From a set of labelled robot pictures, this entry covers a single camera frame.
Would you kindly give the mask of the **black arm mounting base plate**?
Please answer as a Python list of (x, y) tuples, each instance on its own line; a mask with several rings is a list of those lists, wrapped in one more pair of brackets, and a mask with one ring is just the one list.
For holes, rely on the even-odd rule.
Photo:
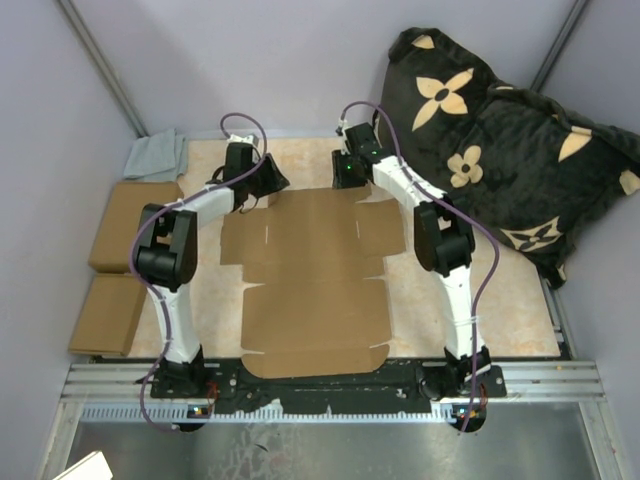
[(502, 369), (494, 364), (476, 373), (476, 383), (456, 373), (448, 362), (424, 358), (392, 358), (369, 373), (263, 379), (238, 358), (210, 358), (196, 373), (188, 367), (161, 363), (151, 382), (154, 399), (211, 401), (217, 414), (251, 413), (278, 401), (286, 414), (429, 413), (447, 398), (464, 404), (504, 398)]

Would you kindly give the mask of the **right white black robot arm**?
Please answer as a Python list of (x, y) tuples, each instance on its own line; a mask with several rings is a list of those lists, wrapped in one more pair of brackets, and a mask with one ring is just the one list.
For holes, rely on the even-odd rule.
[(382, 147), (372, 125), (349, 127), (342, 121), (336, 133), (342, 146), (332, 152), (333, 187), (373, 184), (411, 213), (415, 256), (440, 287), (446, 320), (445, 365), (420, 378), (422, 392), (432, 400), (474, 393), (481, 375), (490, 371), (491, 359), (473, 307), (475, 238), (463, 212), (465, 204), (431, 185)]

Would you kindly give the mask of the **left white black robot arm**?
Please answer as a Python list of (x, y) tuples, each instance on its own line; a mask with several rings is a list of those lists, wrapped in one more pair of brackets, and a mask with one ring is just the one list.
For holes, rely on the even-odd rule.
[(143, 380), (155, 398), (205, 394), (209, 374), (192, 320), (190, 284), (198, 266), (199, 230), (240, 210), (248, 198), (260, 199), (289, 186), (258, 139), (233, 135), (224, 164), (193, 195), (166, 205), (143, 207), (132, 243), (132, 273), (152, 298), (163, 338), (162, 353)]

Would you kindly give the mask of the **brown cardboard box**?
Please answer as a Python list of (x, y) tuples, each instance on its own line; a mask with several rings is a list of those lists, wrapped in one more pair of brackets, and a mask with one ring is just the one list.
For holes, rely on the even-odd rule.
[(225, 217), (220, 262), (239, 265), (242, 363), (262, 379), (371, 373), (392, 337), (385, 263), (406, 248), (400, 206), (367, 187), (284, 191)]

